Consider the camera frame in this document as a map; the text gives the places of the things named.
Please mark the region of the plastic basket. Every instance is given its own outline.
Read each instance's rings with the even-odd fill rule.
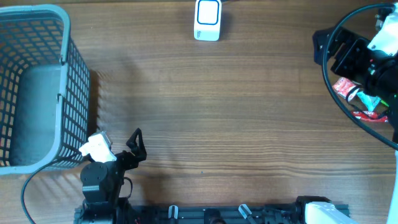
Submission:
[[[62,8],[0,8],[0,94],[0,175],[34,172],[86,142],[90,73]]]

